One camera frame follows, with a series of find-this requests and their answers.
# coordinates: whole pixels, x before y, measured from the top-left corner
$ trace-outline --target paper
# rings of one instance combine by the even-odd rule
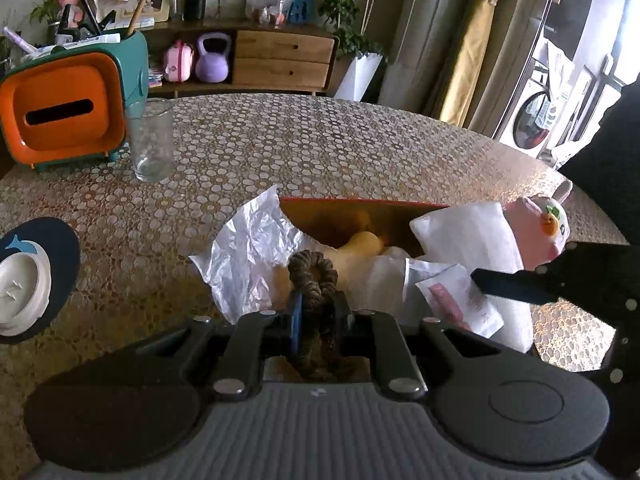
[[[482,337],[490,338],[504,325],[491,301],[471,280],[468,270],[454,265],[416,284],[433,314]]]

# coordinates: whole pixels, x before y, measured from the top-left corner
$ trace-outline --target dark blue coaster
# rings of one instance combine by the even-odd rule
[[[68,224],[52,217],[41,217],[20,224],[0,239],[0,262],[20,252],[18,240],[31,240],[40,245],[49,257],[51,292],[44,314],[28,330],[14,336],[0,336],[0,344],[16,344],[42,332],[55,319],[76,284],[80,267],[80,243]]]

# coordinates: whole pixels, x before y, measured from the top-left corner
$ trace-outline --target pink bunny ear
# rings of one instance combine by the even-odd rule
[[[551,198],[557,200],[559,203],[562,203],[566,200],[571,193],[571,190],[574,188],[574,183],[570,180],[565,180],[558,188],[554,191],[554,194]]]

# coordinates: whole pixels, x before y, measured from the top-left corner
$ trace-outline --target pink toy suitcase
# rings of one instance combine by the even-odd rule
[[[191,77],[193,66],[193,47],[181,40],[175,43],[164,54],[164,80],[184,83]]]

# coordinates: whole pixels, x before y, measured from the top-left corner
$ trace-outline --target white flower pot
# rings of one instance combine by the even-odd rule
[[[360,59],[353,59],[334,97],[360,101],[381,60],[380,54],[367,54]]]

